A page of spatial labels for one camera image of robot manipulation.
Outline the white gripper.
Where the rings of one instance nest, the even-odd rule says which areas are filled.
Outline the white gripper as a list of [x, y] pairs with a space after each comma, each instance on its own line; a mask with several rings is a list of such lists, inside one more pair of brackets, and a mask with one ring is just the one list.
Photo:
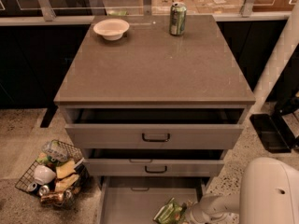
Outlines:
[[200, 203], [188, 203], [185, 212], [186, 220], [190, 224], [205, 224], [206, 219]]

